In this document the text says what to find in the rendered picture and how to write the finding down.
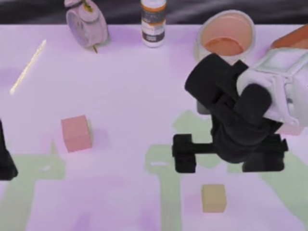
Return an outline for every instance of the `table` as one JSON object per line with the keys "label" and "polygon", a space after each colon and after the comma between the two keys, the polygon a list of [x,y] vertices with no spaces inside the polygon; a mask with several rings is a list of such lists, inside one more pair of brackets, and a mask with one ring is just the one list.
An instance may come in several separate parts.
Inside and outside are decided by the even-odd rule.
{"label": "table", "polygon": [[[67,26],[0,26],[0,108],[19,169],[0,183],[4,231],[305,231],[308,142],[287,137],[281,173],[241,173],[215,155],[197,173],[175,173],[175,132],[210,141],[211,122],[183,89],[195,66],[200,26],[167,26],[164,46],[142,45],[140,26],[110,26],[98,54],[82,49]],[[298,26],[257,26],[259,59]],[[14,95],[9,89],[38,45],[47,45]],[[60,120],[85,114],[93,148],[67,153]],[[223,214],[203,214],[201,186],[223,183]]]}

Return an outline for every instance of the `black plastic toy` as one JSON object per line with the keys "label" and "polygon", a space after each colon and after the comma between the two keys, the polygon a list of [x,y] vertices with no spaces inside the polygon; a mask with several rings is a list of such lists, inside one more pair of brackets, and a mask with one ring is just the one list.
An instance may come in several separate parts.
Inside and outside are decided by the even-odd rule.
{"label": "black plastic toy", "polygon": [[212,143],[196,144],[191,134],[173,137],[172,155],[179,173],[194,173],[196,154],[217,154],[229,163],[243,163],[243,172],[282,171],[286,140],[275,132],[282,123],[263,117],[272,103],[260,85],[248,85],[241,96],[238,76],[248,66],[229,65],[216,54],[204,58],[190,73],[185,89],[212,117]]}
{"label": "black plastic toy", "polygon": [[18,171],[15,163],[6,149],[2,122],[0,120],[0,181],[9,181],[17,177]]}

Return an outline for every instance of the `tan cube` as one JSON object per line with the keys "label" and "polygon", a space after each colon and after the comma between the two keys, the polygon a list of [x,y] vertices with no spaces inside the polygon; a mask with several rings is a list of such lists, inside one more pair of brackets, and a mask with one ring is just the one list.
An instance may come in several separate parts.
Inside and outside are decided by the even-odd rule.
{"label": "tan cube", "polygon": [[201,194],[204,213],[223,213],[225,211],[227,198],[223,184],[203,185]]}

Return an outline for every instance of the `pink block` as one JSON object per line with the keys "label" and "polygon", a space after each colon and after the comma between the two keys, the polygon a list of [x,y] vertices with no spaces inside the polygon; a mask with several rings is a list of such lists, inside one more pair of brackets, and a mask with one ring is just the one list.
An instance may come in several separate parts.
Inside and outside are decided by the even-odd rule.
{"label": "pink block", "polygon": [[277,130],[276,134],[299,136],[303,130],[304,127],[283,124],[280,129]]}
{"label": "pink block", "polygon": [[69,153],[92,147],[86,116],[61,120],[62,134]]}

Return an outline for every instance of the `bottle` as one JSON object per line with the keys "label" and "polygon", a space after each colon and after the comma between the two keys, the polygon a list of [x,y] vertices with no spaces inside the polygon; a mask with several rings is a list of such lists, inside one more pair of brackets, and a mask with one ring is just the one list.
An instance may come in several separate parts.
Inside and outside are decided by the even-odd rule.
{"label": "bottle", "polygon": [[164,43],[166,0],[141,0],[141,32],[143,43],[151,48]]}

